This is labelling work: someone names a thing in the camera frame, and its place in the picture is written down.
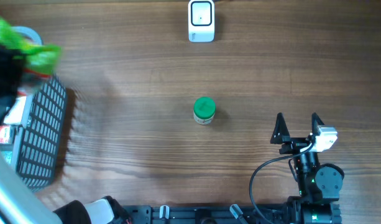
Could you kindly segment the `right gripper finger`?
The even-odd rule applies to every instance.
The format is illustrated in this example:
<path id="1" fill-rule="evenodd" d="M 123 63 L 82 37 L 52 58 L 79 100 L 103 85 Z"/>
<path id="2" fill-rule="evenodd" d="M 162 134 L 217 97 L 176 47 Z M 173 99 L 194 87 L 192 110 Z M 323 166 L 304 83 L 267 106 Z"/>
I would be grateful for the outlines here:
<path id="1" fill-rule="evenodd" d="M 278 113 L 275 128 L 270 139 L 271 144 L 286 144 L 290 142 L 290 133 L 288 131 L 283 113 Z"/>
<path id="2" fill-rule="evenodd" d="M 311 115 L 311 130 L 313 135 L 318 135 L 318 126 L 324 126 L 324 123 L 317 115 L 317 113 L 313 113 Z"/>

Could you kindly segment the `white barcode scanner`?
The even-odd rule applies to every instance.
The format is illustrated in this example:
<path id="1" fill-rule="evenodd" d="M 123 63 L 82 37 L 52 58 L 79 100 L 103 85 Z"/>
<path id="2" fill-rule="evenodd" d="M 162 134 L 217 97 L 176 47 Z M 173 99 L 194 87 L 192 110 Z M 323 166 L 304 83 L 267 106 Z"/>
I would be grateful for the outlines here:
<path id="1" fill-rule="evenodd" d="M 215 7 L 212 0 L 188 3 L 188 39 L 190 42 L 212 42 L 215 36 Z"/>

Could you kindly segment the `green lid jar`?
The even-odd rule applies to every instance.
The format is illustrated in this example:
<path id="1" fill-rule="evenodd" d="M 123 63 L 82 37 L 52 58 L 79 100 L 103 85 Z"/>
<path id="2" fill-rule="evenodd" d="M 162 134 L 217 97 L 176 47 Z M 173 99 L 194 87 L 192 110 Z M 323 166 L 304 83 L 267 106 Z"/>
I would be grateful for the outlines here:
<path id="1" fill-rule="evenodd" d="M 216 104 L 210 97 L 198 98 L 193 106 L 193 117 L 198 124 L 207 125 L 212 122 L 216 113 Z"/>

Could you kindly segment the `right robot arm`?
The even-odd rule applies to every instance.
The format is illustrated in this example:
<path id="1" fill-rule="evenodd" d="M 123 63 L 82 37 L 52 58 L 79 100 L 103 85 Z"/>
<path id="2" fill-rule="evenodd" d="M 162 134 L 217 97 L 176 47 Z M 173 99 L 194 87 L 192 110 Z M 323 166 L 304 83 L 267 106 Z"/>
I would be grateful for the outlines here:
<path id="1" fill-rule="evenodd" d="M 277 220 L 282 223 L 341 223 L 339 192 L 344 171 L 334 164 L 321 164 L 320 152 L 330 149 L 337 140 L 334 127 L 325 125 L 316 113 L 311 115 L 311 133 L 292 138 L 284 116 L 279 113 L 270 142 L 279 144 L 281 155 L 289 155 L 290 170 L 299 196 L 289 197 Z"/>

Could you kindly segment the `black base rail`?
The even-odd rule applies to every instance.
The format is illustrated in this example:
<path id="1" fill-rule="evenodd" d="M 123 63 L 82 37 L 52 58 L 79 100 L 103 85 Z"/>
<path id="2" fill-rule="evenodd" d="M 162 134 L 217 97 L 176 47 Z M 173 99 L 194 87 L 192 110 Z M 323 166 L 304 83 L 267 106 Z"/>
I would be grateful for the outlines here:
<path id="1" fill-rule="evenodd" d="M 261 218 L 254 207 L 241 207 L 241 215 L 233 215 L 229 207 L 170 207 L 168 215 L 162 215 L 159 207 L 125 206 L 131 216 L 130 223 L 144 224 L 238 224 L 238 223 L 307 223 L 341 224 L 339 205 L 259 205 L 264 214 Z"/>

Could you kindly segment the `white Hansaplast plaster box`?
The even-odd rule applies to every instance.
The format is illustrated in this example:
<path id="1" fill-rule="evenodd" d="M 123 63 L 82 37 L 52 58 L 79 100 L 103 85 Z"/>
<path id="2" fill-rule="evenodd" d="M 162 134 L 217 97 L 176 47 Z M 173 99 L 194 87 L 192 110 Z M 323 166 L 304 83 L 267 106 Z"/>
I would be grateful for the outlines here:
<path id="1" fill-rule="evenodd" d="M 21 123 L 24 114 L 26 99 L 26 96 L 16 98 L 16 102 L 11 108 L 9 108 L 9 111 L 4 118 L 4 124 L 15 125 Z"/>

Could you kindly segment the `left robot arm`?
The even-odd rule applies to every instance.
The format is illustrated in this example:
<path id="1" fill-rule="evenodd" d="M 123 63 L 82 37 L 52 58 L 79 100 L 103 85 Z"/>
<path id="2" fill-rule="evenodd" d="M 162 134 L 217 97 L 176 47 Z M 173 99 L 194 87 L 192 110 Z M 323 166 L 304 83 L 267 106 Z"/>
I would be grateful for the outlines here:
<path id="1" fill-rule="evenodd" d="M 26 54 L 0 45 L 0 126 L 17 96 Z M 7 223 L 110 223 L 121 219 L 131 223 L 131 216 L 117 200 L 106 196 L 83 205 L 74 200 L 50 211 L 25 186 L 3 161 L 0 153 L 0 216 Z"/>

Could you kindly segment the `small red tissue pack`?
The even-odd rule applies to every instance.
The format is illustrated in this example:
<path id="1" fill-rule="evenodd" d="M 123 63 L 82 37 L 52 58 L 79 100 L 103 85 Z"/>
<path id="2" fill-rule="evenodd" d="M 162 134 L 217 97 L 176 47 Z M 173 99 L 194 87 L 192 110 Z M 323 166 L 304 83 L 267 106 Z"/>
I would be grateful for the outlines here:
<path id="1" fill-rule="evenodd" d="M 14 140 L 14 127 L 0 126 L 0 144 L 12 144 Z"/>

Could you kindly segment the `grey plastic mesh basket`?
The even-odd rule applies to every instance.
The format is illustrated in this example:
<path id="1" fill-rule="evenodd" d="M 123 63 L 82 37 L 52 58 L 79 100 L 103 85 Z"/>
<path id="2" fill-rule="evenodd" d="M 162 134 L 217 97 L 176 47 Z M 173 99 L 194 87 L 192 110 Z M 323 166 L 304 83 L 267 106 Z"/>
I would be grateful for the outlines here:
<path id="1" fill-rule="evenodd" d="M 17 96 L 26 96 L 24 114 L 14 127 L 12 144 L 0 144 L 7 163 L 33 192 L 53 182 L 62 126 L 67 108 L 67 91 L 55 70 L 49 78 L 25 71 Z"/>

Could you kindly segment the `green candy bag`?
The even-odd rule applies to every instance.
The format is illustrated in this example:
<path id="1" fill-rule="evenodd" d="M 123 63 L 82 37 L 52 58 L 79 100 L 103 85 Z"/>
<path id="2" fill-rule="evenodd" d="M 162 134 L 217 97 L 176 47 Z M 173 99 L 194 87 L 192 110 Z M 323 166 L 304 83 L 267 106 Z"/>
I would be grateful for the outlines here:
<path id="1" fill-rule="evenodd" d="M 11 26 L 0 17 L 0 45 L 25 56 L 25 71 L 39 78 L 49 78 L 60 60 L 61 47 L 44 45 L 40 35 L 24 26 Z"/>

